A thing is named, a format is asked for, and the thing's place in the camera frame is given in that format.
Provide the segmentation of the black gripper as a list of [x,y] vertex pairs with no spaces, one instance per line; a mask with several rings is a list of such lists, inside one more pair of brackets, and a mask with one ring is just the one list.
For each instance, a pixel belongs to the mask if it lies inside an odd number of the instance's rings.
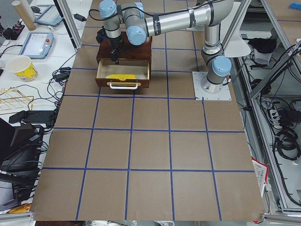
[[107,39],[111,46],[111,50],[110,50],[111,61],[115,62],[115,64],[119,64],[119,52],[124,46],[124,39],[122,33],[120,33],[120,35],[115,38],[108,36]]

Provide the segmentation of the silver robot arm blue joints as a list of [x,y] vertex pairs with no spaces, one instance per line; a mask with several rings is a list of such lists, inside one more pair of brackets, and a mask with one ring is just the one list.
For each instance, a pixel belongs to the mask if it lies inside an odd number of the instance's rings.
[[207,80],[217,85],[224,81],[232,67],[222,53],[220,24],[230,14],[233,4],[232,0],[203,0],[192,8],[146,17],[140,2],[117,5],[112,0],[103,0],[99,4],[99,12],[106,38],[119,36],[120,25],[124,24],[129,42],[137,46],[143,44],[147,37],[203,24],[205,41],[201,54],[208,67]]

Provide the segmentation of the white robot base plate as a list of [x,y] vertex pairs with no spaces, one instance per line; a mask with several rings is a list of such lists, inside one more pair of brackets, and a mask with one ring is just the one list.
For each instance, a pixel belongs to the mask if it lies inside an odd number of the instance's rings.
[[227,79],[221,84],[211,84],[207,80],[207,72],[192,72],[196,100],[231,101]]

